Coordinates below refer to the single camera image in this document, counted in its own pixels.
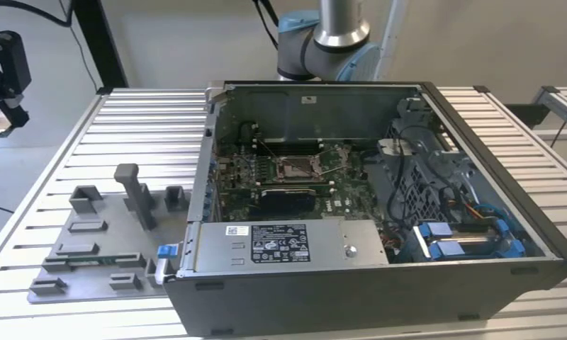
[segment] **blue latch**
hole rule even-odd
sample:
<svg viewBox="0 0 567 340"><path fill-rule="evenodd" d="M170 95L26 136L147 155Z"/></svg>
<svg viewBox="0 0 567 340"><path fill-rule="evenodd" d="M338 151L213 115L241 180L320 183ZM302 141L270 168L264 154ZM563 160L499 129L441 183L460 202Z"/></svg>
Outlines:
<svg viewBox="0 0 567 340"><path fill-rule="evenodd" d="M505 237L508 235L508 233L511 232L508 229L508 225L504 222L504 220L496 220L495 221L495 227L497 229L497 231L500 232L501 237Z"/></svg>
<svg viewBox="0 0 567 340"><path fill-rule="evenodd" d="M177 245L163 245L157 247L157 258L158 259L174 259L178 255Z"/></svg>
<svg viewBox="0 0 567 340"><path fill-rule="evenodd" d="M417 229L422 237L450 237L453 235L446 222L424 222Z"/></svg>
<svg viewBox="0 0 567 340"><path fill-rule="evenodd" d="M438 241L428 246L432 260L438 260L449 257L465 255L457 241Z"/></svg>

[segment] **green circuit board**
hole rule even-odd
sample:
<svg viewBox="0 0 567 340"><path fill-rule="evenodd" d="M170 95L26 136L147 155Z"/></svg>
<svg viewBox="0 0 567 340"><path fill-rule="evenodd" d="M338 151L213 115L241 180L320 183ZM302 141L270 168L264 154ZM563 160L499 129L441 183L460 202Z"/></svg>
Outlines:
<svg viewBox="0 0 567 340"><path fill-rule="evenodd" d="M218 157L218 197L222 221L382 220L362 171L361 151L342 143L322 144L313 155L257 155L230 152ZM314 206L296 214L260 214L264 191L310 191Z"/></svg>

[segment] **motherboard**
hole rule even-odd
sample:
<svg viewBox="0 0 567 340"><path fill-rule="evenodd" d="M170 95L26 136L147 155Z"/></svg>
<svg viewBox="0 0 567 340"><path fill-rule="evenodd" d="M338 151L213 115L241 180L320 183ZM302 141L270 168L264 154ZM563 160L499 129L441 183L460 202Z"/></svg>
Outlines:
<svg viewBox="0 0 567 340"><path fill-rule="evenodd" d="M217 190L223 221L382 220L361 157L346 142L221 148Z"/></svg>

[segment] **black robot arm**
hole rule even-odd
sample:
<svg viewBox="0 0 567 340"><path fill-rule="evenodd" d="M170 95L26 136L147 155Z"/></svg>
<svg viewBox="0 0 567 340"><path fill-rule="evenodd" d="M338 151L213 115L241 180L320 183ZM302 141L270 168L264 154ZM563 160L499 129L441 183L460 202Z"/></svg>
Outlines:
<svg viewBox="0 0 567 340"><path fill-rule="evenodd" d="M0 132L0 137L29 120L29 115L19 106L22 91L30 83L27 59L21 36L9 30L0 32L0 110L10 127Z"/></svg>

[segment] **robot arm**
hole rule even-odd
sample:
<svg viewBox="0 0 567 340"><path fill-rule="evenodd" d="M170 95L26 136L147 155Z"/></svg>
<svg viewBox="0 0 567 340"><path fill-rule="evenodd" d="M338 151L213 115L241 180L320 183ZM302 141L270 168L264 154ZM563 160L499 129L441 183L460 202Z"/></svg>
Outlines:
<svg viewBox="0 0 567 340"><path fill-rule="evenodd" d="M29 120L19 106L22 91L30 83L27 59L21 36L9 30L0 32L0 110L7 122L0 124L0 137L6 136Z"/></svg>
<svg viewBox="0 0 567 340"><path fill-rule="evenodd" d="M370 80L380 50L369 40L361 0L320 0L318 11L280 19L277 74L281 80Z"/></svg>

